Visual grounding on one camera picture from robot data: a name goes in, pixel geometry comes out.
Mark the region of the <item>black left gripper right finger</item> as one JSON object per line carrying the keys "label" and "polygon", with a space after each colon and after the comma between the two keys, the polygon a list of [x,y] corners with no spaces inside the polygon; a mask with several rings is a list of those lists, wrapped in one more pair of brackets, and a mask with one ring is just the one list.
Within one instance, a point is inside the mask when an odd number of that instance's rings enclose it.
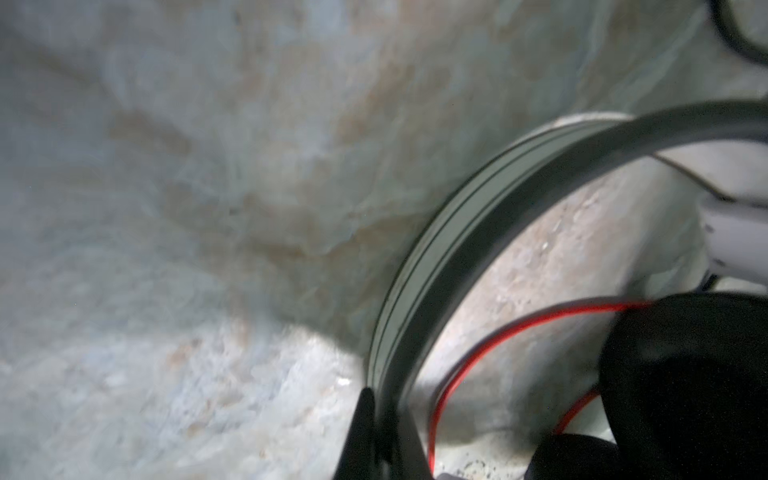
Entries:
{"label": "black left gripper right finger", "polygon": [[392,475],[395,480],[433,480],[418,429],[411,411],[399,415],[393,446]]}

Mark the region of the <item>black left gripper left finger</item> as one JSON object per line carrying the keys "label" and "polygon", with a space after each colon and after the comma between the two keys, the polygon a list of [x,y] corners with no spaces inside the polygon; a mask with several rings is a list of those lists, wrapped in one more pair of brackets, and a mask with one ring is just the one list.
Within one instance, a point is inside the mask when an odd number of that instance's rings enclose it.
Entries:
{"label": "black left gripper left finger", "polygon": [[363,388],[334,473],[334,480],[370,480],[376,473],[375,398]]}

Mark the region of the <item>white and black headphones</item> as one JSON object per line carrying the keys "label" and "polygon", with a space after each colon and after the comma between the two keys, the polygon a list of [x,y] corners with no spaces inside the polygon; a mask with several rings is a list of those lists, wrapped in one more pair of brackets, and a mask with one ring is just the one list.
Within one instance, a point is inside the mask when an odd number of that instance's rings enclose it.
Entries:
{"label": "white and black headphones", "polygon": [[530,224],[587,183],[654,158],[726,200],[767,202],[767,164],[717,166],[713,142],[767,143],[767,104],[724,100],[639,117],[583,112],[513,142],[444,203],[414,242],[379,312],[367,360],[374,467],[399,458],[396,428],[417,373],[481,274]]}

